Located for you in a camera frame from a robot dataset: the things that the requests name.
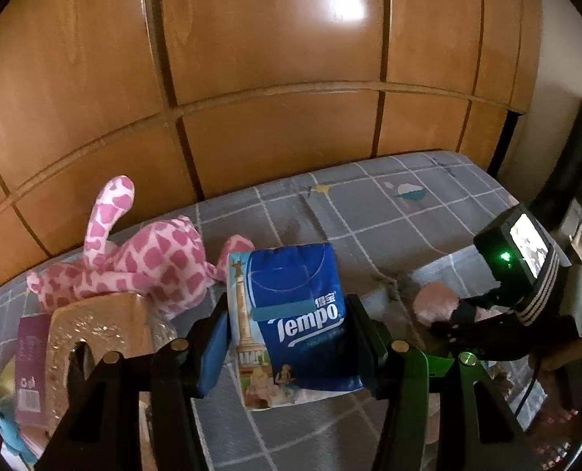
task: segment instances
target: mattress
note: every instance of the mattress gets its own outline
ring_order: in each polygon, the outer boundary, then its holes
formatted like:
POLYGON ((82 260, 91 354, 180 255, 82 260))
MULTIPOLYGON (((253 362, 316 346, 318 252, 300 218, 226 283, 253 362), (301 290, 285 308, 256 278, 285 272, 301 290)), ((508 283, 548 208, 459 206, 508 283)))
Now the mattress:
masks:
MULTIPOLYGON (((361 296, 369 314, 394 337, 425 346, 411 320, 415 286, 440 280, 459 295, 494 286, 472 238, 509 207, 509 193, 468 158, 452 152, 416 152, 353 162, 262 184, 203 201, 165 217, 187 215, 214 262, 227 237, 242 234, 256 248, 332 243, 344 293, 361 296)), ((115 234, 123 242, 139 225, 115 234)), ((78 251, 67 255, 76 257, 78 251)), ((222 292, 210 289, 198 307, 174 319, 185 335, 211 313, 222 292)), ((0 363, 13 352, 23 314, 38 312, 20 277, 0 289, 0 363)), ((309 404, 246 412, 227 361, 217 386, 194 402, 207 458, 215 469, 369 469, 386 401, 358 391, 309 404)), ((507 363, 519 401, 529 378, 525 360, 507 363)), ((543 393, 537 388, 522 413, 527 425, 543 393)), ((433 458, 429 448, 427 460, 433 458)))

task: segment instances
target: blue tissue package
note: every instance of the blue tissue package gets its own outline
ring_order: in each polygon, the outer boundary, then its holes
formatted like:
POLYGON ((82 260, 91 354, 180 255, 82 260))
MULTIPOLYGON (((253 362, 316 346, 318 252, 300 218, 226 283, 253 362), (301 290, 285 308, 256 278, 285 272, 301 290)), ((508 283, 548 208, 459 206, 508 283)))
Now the blue tissue package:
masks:
POLYGON ((362 387, 330 244, 231 254, 227 300, 247 409, 362 387))

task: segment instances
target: black cable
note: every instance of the black cable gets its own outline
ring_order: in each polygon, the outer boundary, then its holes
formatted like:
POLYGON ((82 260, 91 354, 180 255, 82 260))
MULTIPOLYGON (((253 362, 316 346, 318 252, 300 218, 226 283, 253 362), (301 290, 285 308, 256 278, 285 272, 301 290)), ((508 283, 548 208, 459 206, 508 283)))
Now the black cable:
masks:
POLYGON ((524 396, 522 397, 522 400, 520 401, 520 404, 516 409, 516 418, 520 414, 520 411, 522 411, 522 407, 524 407, 524 404, 526 404, 526 401, 528 400, 528 397, 531 394, 533 387, 535 386, 537 376, 540 375, 540 369, 541 369, 541 357, 538 357, 537 362, 535 363, 535 370, 533 371, 533 378, 531 379, 531 383, 528 385, 528 388, 526 388, 526 393, 524 393, 524 396))

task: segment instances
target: metal bolt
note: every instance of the metal bolt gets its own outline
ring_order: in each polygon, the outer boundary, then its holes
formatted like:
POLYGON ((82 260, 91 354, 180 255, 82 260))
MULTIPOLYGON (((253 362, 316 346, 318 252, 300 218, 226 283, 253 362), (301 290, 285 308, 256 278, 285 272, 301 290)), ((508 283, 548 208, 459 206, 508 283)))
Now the metal bolt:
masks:
POLYGON ((471 352, 462 352, 458 355, 458 360, 466 367, 473 367, 478 362, 476 356, 471 352))
POLYGON ((171 342, 171 349, 177 352, 186 351, 189 348, 189 342, 184 338, 178 338, 171 342))
POLYGON ((117 351, 110 351, 104 354, 104 363, 108 365, 114 365, 120 359, 121 355, 117 351))
POLYGON ((400 352, 400 354, 403 354, 405 352, 408 352, 408 350, 409 350, 409 344, 406 343, 404 340, 394 340, 391 343, 391 348, 395 352, 400 352))

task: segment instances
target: barcode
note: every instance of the barcode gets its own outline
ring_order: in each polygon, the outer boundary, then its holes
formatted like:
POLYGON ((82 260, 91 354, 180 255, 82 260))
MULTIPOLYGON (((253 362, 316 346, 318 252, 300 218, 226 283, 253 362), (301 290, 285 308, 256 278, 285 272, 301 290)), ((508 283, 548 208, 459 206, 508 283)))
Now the barcode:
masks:
POLYGON ((29 413, 41 412, 41 396, 33 389, 19 389, 17 409, 29 413))

